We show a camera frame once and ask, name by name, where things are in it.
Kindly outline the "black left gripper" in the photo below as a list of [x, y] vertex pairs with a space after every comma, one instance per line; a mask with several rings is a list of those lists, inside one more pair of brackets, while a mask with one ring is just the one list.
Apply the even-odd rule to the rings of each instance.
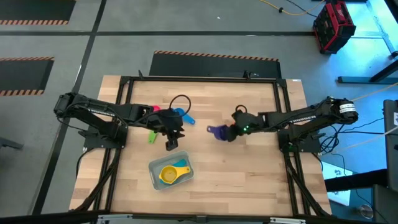
[[154, 116], [155, 132], [166, 135], [168, 139], [171, 139], [165, 143], [165, 147], [167, 151], [174, 150], [178, 147], [178, 141], [176, 139], [185, 137], [185, 135], [182, 134], [182, 117], [172, 109], [159, 110]]

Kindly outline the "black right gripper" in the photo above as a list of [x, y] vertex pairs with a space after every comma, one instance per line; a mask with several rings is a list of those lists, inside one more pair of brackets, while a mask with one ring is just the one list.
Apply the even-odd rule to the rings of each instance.
[[255, 116], [251, 113], [236, 111], [232, 114], [234, 124], [228, 126], [226, 140], [233, 142], [238, 136], [251, 134], [261, 131], [264, 128], [264, 121], [261, 116]]

